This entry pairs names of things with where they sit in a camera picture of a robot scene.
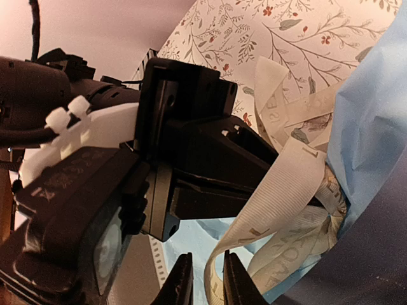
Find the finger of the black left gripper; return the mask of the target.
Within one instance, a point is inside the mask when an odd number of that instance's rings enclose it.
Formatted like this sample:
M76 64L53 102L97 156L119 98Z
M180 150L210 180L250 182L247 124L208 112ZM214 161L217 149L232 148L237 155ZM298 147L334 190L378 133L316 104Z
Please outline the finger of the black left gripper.
M240 118L179 121L163 128L163 158L182 177L256 187L278 152Z
M236 217L256 188L177 177L170 188L169 212L181 220Z

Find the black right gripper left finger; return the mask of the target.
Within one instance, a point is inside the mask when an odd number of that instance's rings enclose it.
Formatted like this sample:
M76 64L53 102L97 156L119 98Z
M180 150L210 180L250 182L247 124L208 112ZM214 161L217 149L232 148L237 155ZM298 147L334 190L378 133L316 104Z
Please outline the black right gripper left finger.
M193 304L193 256L181 254L151 305Z

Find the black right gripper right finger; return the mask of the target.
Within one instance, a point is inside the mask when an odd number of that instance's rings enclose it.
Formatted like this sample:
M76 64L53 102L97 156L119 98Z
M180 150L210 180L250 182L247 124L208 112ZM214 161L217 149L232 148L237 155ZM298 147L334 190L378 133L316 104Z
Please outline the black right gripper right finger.
M227 250L223 265L224 304L227 305L267 305L238 255Z

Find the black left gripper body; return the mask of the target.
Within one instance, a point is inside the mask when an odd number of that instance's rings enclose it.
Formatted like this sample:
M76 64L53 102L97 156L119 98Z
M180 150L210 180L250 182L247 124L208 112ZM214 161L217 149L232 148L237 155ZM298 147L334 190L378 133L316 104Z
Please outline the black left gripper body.
M199 65L151 59L142 81L132 147L120 146L130 171L121 189L121 231L169 239L179 226L169 212L170 188L180 176L163 158L163 128L170 119L196 121L232 116L235 83Z

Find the white ribbon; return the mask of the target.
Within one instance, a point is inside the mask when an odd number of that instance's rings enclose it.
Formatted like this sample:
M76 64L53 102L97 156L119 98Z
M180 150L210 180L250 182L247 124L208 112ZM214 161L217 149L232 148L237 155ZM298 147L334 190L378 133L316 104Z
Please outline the white ribbon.
M287 126L331 114L338 86L285 104L282 85L287 73L286 67L273 60L260 57L257 61L255 108L279 155L206 263L204 287L209 304L224 304L224 281L216 272L219 255L268 238L247 269L264 294L308 258L333 248L347 212L341 187L326 164L330 127L325 126L311 143L285 131Z

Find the dark navy tissue paper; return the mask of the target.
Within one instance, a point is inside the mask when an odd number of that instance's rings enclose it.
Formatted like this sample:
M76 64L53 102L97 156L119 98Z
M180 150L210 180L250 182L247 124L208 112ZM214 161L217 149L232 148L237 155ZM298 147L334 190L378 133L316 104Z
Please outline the dark navy tissue paper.
M275 304L406 304L406 151L360 175L338 243Z

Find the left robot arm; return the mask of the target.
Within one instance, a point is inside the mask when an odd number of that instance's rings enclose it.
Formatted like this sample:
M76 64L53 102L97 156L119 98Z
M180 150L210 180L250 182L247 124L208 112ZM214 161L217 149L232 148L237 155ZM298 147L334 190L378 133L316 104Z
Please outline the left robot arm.
M36 62L1 59L1 143L29 146L56 137L45 116L88 99L92 114L138 104L125 127L135 151L163 187L150 184L151 207L140 206L128 233L168 240L181 220L234 217L277 158L277 152L231 113L237 86L200 65L163 58L146 64L138 90L117 79L93 79L94 69L60 49Z

